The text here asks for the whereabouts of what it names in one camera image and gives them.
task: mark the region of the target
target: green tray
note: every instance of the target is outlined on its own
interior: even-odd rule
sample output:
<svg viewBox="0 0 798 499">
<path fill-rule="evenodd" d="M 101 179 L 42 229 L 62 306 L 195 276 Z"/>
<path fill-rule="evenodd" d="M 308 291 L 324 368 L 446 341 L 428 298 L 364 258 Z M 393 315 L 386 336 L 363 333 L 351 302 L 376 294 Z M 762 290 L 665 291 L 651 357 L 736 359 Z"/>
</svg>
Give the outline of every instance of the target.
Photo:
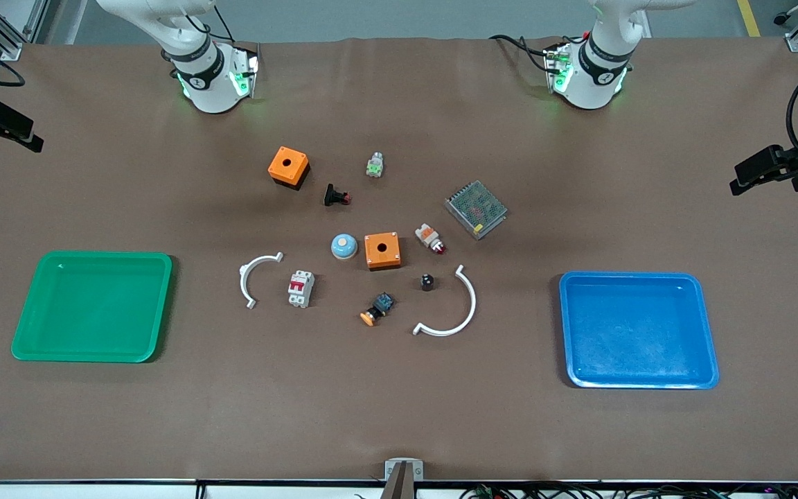
<svg viewBox="0 0 798 499">
<path fill-rule="evenodd" d="M 159 339 L 164 253 L 51 252 L 39 260 L 14 333 L 19 360 L 143 362 Z"/>
</svg>

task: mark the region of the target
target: white circuit breaker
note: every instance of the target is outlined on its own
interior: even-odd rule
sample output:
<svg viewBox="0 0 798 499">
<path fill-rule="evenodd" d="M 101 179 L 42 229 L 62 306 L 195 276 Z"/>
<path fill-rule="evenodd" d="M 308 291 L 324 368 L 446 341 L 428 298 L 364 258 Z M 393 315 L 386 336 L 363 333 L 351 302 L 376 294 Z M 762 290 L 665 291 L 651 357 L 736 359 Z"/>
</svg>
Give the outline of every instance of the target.
<svg viewBox="0 0 798 499">
<path fill-rule="evenodd" d="M 310 294 L 313 292 L 314 282 L 316 282 L 316 276 L 313 275 L 313 272 L 295 271 L 291 276 L 291 282 L 288 283 L 288 303 L 307 308 L 310 304 Z"/>
</svg>

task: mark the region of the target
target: metal mesh power supply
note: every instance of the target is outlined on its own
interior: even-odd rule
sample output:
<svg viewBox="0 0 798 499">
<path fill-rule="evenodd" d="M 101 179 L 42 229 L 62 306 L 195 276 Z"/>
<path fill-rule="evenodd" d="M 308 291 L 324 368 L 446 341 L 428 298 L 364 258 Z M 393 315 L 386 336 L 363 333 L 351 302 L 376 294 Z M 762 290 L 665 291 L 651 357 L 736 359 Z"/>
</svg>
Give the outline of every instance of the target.
<svg viewBox="0 0 798 499">
<path fill-rule="evenodd" d="M 506 220 L 507 213 L 507 208 L 479 180 L 446 199 L 445 208 L 477 240 Z"/>
</svg>

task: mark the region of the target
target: green led light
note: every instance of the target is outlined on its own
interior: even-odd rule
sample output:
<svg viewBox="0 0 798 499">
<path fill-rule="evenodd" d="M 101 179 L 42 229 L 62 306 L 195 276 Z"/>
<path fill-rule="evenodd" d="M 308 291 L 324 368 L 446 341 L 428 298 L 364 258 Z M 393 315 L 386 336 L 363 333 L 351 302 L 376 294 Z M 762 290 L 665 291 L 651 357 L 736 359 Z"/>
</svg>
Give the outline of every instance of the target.
<svg viewBox="0 0 798 499">
<path fill-rule="evenodd" d="M 231 81 L 233 82 L 233 86 L 236 88 L 236 94 L 240 95 L 240 97 L 244 97 L 248 94 L 248 84 L 246 83 L 246 78 L 242 76 L 241 73 L 238 75 L 234 72 L 230 72 Z"/>
<path fill-rule="evenodd" d="M 177 81 L 180 82 L 180 86 L 184 89 L 184 97 L 190 98 L 190 92 L 186 89 L 186 83 L 184 83 L 184 79 L 181 78 L 180 73 L 177 74 Z"/>
<path fill-rule="evenodd" d="M 624 76 L 627 76 L 626 67 L 625 67 L 625 69 L 623 71 L 621 71 L 621 75 L 618 76 L 618 85 L 617 85 L 617 87 L 614 88 L 614 93 L 615 94 L 617 94 L 617 92 L 621 91 L 621 85 L 623 85 L 623 77 Z"/>
<path fill-rule="evenodd" d="M 571 80 L 573 70 L 574 70 L 573 66 L 571 64 L 568 64 L 562 70 L 562 72 L 560 72 L 556 76 L 556 85 L 554 87 L 556 91 L 566 91 L 566 89 L 568 88 L 568 80 Z"/>
</svg>

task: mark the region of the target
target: black knob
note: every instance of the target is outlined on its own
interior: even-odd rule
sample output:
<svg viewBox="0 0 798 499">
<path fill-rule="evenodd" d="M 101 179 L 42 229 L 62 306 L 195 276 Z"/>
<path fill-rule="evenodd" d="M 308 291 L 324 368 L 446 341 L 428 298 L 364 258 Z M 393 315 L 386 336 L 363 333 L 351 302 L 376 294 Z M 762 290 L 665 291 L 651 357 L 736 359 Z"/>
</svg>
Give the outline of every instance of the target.
<svg viewBox="0 0 798 499">
<path fill-rule="evenodd" d="M 432 275 L 424 274 L 420 278 L 420 288 L 421 288 L 421 290 L 424 290 L 424 291 L 433 290 L 433 283 L 434 282 L 435 282 L 435 280 L 433 279 Z"/>
</svg>

